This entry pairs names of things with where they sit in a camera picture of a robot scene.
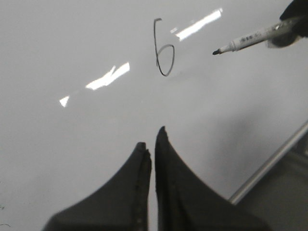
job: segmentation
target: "handwritten number 6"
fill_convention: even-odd
[[[156,18],[154,20],[154,44],[155,44],[155,54],[156,54],[156,66],[158,66],[159,68],[159,71],[160,73],[163,75],[163,76],[168,76],[173,68],[173,64],[174,64],[174,56],[175,56],[175,49],[174,49],[174,46],[172,44],[167,44],[167,45],[164,45],[162,46],[161,49],[159,49],[159,51],[157,51],[157,44],[156,44],[156,22],[158,21],[161,21],[162,19],[161,18]],[[172,50],[173,50],[173,56],[172,56],[172,64],[171,64],[171,67],[169,69],[169,71],[165,74],[163,73],[161,67],[160,67],[160,64],[159,64],[159,59],[158,59],[158,56],[159,54],[164,50],[166,49],[167,47],[172,47]]]

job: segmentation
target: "black marker tip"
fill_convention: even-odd
[[[213,52],[213,55],[221,54],[220,50],[218,49],[217,51]]]

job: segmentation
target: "marker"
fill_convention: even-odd
[[[213,52],[213,55],[222,54],[228,51],[239,51],[257,43],[272,39],[292,32],[292,27],[301,20],[302,17],[295,17],[281,21],[273,26],[262,28],[248,35],[236,38],[227,46],[221,47]]]

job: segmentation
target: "dark pointed object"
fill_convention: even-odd
[[[147,231],[150,174],[150,154],[140,142],[104,186],[54,215],[43,231]]]
[[[159,231],[270,231],[206,186],[180,159],[165,128],[155,147]]]

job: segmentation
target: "white surface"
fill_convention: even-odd
[[[0,230],[40,230],[101,187],[138,141],[154,159],[162,125],[191,169],[229,198],[308,117],[307,40],[212,52],[278,22],[289,3],[0,1],[0,224],[11,226]],[[176,36],[220,8],[219,19]],[[158,49],[175,46],[168,77],[155,60],[159,17]],[[171,54],[160,55],[165,72]],[[86,88],[104,75],[105,86]],[[155,199],[153,171],[150,230]]]

